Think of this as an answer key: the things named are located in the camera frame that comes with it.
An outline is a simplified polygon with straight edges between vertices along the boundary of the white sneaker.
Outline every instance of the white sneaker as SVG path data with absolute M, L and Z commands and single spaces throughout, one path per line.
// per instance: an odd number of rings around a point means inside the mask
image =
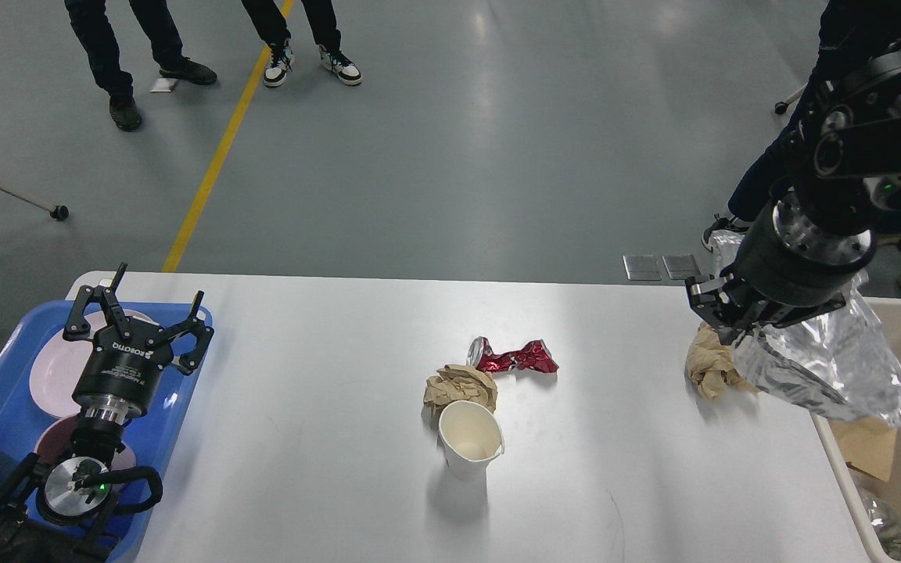
M 290 51 L 290 42 L 286 41 L 282 47 L 271 47 L 269 61 L 264 69 L 264 86 L 276 88 L 290 74 L 290 65 L 294 64 L 294 53 Z
M 321 58 L 322 68 L 335 74 L 343 84 L 355 86 L 364 80 L 361 72 L 354 65 L 354 61 L 349 60 L 341 51 L 330 53 L 326 47 L 319 45 L 318 57 Z

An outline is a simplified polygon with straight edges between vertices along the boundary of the crumpled brown paper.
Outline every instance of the crumpled brown paper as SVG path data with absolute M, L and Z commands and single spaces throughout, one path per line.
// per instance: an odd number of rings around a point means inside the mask
M 423 405 L 429 407 L 433 416 L 440 414 L 443 407 L 455 400 L 471 400 L 489 409 L 490 413 L 496 412 L 496 382 L 485 371 L 451 364 L 436 370 L 436 373 L 439 375 L 426 380 L 426 392 L 422 396 Z
M 706 399 L 715 400 L 729 385 L 743 391 L 760 391 L 739 375 L 729 346 L 722 346 L 718 332 L 707 323 L 698 327 L 698 334 L 687 350 L 687 375 Z

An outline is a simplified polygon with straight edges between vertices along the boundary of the black shoe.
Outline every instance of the black shoe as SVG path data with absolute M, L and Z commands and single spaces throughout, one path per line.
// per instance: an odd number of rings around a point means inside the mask
M 158 74 L 162 78 L 186 80 L 200 86 L 210 86 L 217 82 L 217 74 L 214 74 L 213 70 L 198 62 L 193 62 L 187 57 L 183 57 L 183 67 L 179 70 L 159 68 Z
M 121 131 L 134 131 L 141 126 L 141 114 L 131 96 L 110 96 L 110 117 Z
M 711 224 L 711 227 L 704 229 L 703 234 L 701 234 L 701 244 L 704 245 L 705 249 L 708 249 L 708 252 L 712 252 L 711 246 L 711 234 L 715 231 L 732 231 L 737 232 L 740 235 L 743 235 L 750 228 L 748 227 L 737 227 L 737 225 L 732 224 L 732 220 L 728 217 L 718 217 L 715 215 L 715 222 Z

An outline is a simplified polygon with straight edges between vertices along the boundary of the yellow floor line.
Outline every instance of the yellow floor line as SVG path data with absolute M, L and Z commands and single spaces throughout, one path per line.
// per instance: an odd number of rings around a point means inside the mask
M 290 7 L 294 5 L 294 0 L 286 0 L 280 13 L 287 15 Z M 193 236 L 193 229 L 196 228 L 197 221 L 200 221 L 200 214 L 203 213 L 204 206 L 207 205 L 207 199 L 210 197 L 211 190 L 214 190 L 214 183 L 217 176 L 221 174 L 221 167 L 224 165 L 225 158 L 228 158 L 228 151 L 232 150 L 232 143 L 235 142 L 235 136 L 239 133 L 239 126 L 242 119 L 246 118 L 246 111 L 249 103 L 253 101 L 253 94 L 260 86 L 262 72 L 269 60 L 269 47 L 264 47 L 260 54 L 260 60 L 253 68 L 253 74 L 249 76 L 246 83 L 246 89 L 242 90 L 242 97 L 239 105 L 235 107 L 235 113 L 232 114 L 232 120 L 228 122 L 228 128 L 225 128 L 224 134 L 221 136 L 221 142 L 217 144 L 217 150 L 214 151 L 214 158 L 211 158 L 210 165 L 207 167 L 207 174 L 203 175 L 203 181 L 200 182 L 200 188 L 197 189 L 196 196 L 193 196 L 193 203 L 190 204 L 189 211 L 186 211 L 186 218 L 180 225 L 179 234 L 176 235 L 175 242 L 169 249 L 168 256 L 165 257 L 165 264 L 162 264 L 162 271 L 176 271 L 179 268 L 179 260 L 182 260 L 183 253 L 186 252 L 186 246 L 190 243 Z

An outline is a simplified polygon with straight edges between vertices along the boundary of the metal plate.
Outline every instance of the metal plate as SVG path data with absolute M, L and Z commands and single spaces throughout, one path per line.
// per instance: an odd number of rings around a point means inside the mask
M 669 279 L 687 279 L 692 275 L 701 275 L 701 271 L 698 270 L 697 260 L 694 260 L 694 254 L 663 256 L 662 263 L 666 265 L 666 273 L 669 274 Z
M 639 256 L 629 256 L 625 254 L 625 271 L 628 272 L 628 278 L 633 282 L 658 282 L 662 279 L 662 272 L 659 271 L 659 264 L 655 261 L 655 256 L 651 254 L 639 254 Z
M 152 92 L 172 92 L 172 90 L 176 89 L 176 84 L 179 83 L 179 80 L 176 78 L 158 78 L 155 80 L 155 83 L 151 85 Z
M 72 481 L 76 480 L 76 473 L 85 473 L 85 476 L 89 476 L 106 471 L 106 466 L 93 457 L 72 457 L 70 460 L 58 464 L 44 484 L 44 498 L 47 506 L 54 512 L 69 518 L 88 514 L 106 500 L 110 492 L 109 487 L 100 485 L 98 488 L 75 489 L 72 487 Z

